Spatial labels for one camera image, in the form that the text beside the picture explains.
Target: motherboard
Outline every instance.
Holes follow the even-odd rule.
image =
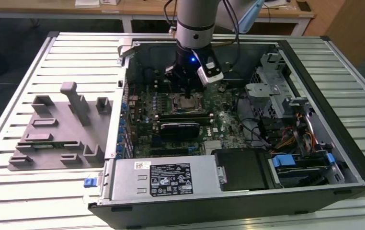
[[[213,149],[246,146],[234,106],[236,89],[225,83],[210,85],[204,92],[186,98],[184,93],[165,87],[136,87],[130,95],[130,119],[136,137],[134,158],[181,155],[209,155]],[[160,128],[173,124],[198,124],[181,133],[170,129],[170,136],[160,135]]]

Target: blue latch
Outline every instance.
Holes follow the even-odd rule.
[[[292,155],[277,155],[272,159],[273,165],[277,168],[278,166],[290,166],[296,165],[294,159]]]
[[[97,187],[97,178],[85,178],[84,179],[84,188]]]
[[[122,152],[122,146],[121,145],[117,145],[117,152]]]
[[[333,164],[336,162],[333,154],[328,153],[326,156],[328,156],[330,164]]]

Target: floor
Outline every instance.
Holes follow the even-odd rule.
[[[164,21],[134,24],[134,31],[166,32]],[[118,20],[41,20],[32,28],[28,19],[0,19],[0,52],[7,58],[9,71],[0,76],[0,115],[24,77],[49,31],[122,32]],[[365,76],[365,62],[358,67]]]

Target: wooden desk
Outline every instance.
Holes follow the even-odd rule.
[[[118,19],[124,32],[132,33],[132,20],[165,20],[162,8],[166,0],[121,0],[118,5],[76,9],[74,0],[0,0],[0,18],[53,18],[53,19]],[[173,15],[174,4],[168,6]],[[294,23],[292,35],[302,35],[313,12],[300,10],[262,9],[256,22]]]

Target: blue clip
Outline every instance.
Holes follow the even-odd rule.
[[[330,164],[336,163],[336,159],[334,159],[333,154],[328,153],[326,156],[328,156]]]
[[[196,146],[188,147],[188,153],[192,154],[192,152],[196,150]]]
[[[277,155],[276,157],[273,157],[272,161],[276,168],[278,166],[296,165],[292,155]]]
[[[84,188],[97,187],[97,178],[85,178],[84,179]]]

